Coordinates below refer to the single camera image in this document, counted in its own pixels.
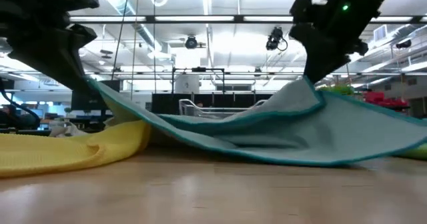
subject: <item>teal cloth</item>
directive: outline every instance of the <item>teal cloth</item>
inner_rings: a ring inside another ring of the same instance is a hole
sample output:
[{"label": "teal cloth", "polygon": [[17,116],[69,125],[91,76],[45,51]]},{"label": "teal cloth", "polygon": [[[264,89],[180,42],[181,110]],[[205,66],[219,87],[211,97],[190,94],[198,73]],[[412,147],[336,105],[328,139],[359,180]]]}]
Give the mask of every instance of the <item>teal cloth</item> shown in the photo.
[{"label": "teal cloth", "polygon": [[343,165],[427,141],[427,122],[315,91],[306,78],[287,84],[260,107],[222,120],[156,115],[102,83],[91,84],[118,121],[142,119],[188,145],[266,163]]}]

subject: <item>metal pole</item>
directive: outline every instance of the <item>metal pole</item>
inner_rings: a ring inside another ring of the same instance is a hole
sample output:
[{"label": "metal pole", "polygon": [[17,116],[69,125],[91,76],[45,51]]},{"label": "metal pole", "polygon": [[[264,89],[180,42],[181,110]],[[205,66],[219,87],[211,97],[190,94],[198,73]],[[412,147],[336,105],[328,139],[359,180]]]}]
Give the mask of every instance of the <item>metal pole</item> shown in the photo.
[{"label": "metal pole", "polygon": [[172,94],[175,91],[175,67],[172,68]]},{"label": "metal pole", "polygon": [[222,95],[226,94],[226,71],[222,69]]}]

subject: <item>yellow cloth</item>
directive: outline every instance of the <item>yellow cloth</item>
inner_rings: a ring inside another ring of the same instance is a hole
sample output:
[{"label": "yellow cloth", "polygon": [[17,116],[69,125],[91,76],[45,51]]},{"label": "yellow cloth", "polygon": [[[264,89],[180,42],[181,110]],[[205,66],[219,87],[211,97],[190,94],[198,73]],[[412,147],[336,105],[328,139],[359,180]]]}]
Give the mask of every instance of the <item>yellow cloth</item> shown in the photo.
[{"label": "yellow cloth", "polygon": [[78,137],[0,134],[0,177],[70,171],[119,161],[145,148],[149,133],[147,123],[132,121]]}]

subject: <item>metal rack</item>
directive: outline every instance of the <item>metal rack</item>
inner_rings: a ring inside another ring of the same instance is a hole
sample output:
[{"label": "metal rack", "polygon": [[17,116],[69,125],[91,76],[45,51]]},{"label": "metal rack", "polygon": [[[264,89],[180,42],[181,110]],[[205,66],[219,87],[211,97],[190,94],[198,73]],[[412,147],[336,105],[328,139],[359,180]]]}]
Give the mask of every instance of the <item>metal rack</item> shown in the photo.
[{"label": "metal rack", "polygon": [[198,107],[193,101],[189,99],[179,100],[179,114],[191,117],[205,117],[210,119],[224,119],[236,113],[247,111],[259,107],[267,100],[259,100],[255,105],[248,108],[237,107]]}]

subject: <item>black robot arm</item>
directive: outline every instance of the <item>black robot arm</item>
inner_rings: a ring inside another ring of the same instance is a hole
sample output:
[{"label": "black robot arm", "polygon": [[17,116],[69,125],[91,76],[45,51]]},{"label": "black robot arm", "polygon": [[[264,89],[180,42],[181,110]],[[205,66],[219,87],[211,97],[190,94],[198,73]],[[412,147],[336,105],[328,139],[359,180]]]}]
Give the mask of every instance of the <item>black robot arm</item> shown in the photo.
[{"label": "black robot arm", "polygon": [[368,45],[359,39],[384,0],[295,0],[290,9],[294,26],[289,35],[306,48],[304,75],[312,83],[350,61],[348,54],[364,55]]},{"label": "black robot arm", "polygon": [[87,91],[78,51],[97,36],[81,25],[69,27],[68,11],[96,7],[98,0],[0,0],[0,36],[12,48],[9,57]]}]

